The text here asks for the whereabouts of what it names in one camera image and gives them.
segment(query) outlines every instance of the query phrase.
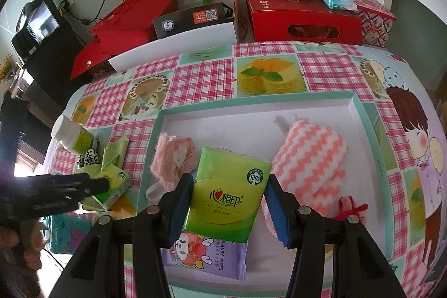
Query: screw head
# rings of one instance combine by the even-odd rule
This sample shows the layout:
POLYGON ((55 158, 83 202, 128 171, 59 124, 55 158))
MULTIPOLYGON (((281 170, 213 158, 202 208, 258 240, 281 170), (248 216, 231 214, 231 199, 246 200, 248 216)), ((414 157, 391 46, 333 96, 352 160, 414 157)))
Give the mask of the screw head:
POLYGON ((357 224, 359 221, 360 221, 360 220, 359 220, 358 217, 355 216, 355 215, 349 215, 349 216, 348 216, 348 222, 349 222, 350 224, 357 224))
POLYGON ((309 215, 311 212, 311 209, 308 206, 300 206, 298 208, 298 212, 301 213, 302 215, 309 215))
POLYGON ((109 215, 104 215, 101 216, 98 220, 100 225, 106 225, 108 224, 110 221, 112 220, 112 218, 109 215))
POLYGON ((158 207, 156 204, 153 204, 146 209, 146 212, 149 215, 155 215, 156 213, 160 212, 160 207, 158 207))

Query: white bottle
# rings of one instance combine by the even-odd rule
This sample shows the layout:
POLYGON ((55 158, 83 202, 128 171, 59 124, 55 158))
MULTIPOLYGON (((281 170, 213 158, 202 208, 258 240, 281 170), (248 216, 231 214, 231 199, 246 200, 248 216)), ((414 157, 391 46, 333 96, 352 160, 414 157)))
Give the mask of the white bottle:
POLYGON ((70 121, 65 115, 57 118, 51 130, 51 136, 58 140, 67 150, 76 154, 83 155, 93 147, 95 137, 78 123, 70 121))

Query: qr code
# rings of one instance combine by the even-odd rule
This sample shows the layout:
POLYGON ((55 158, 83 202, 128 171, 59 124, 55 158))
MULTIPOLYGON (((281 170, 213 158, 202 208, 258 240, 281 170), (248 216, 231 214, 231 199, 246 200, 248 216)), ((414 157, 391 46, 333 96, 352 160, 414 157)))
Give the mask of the qr code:
POLYGON ((216 20, 217 19, 217 12, 215 9, 211 10, 211 11, 206 11, 206 20, 207 21, 212 21, 212 20, 216 20))

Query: pink cheek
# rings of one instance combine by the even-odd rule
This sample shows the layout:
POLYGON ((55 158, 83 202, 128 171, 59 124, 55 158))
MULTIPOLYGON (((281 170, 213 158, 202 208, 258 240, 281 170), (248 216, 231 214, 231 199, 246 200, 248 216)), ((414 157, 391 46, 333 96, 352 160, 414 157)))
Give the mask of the pink cheek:
POLYGON ((421 135, 419 137, 419 142, 421 143, 421 146, 423 148, 427 148, 428 147, 428 137, 426 135, 421 135))

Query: black box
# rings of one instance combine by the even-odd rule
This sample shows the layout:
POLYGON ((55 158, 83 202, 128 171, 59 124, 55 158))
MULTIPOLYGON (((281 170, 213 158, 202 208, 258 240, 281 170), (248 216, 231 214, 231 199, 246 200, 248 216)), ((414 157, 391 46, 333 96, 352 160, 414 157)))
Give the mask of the black box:
POLYGON ((157 38, 165 38, 212 24, 225 23, 227 20, 223 6, 223 3, 207 4, 154 18, 152 22, 157 38))

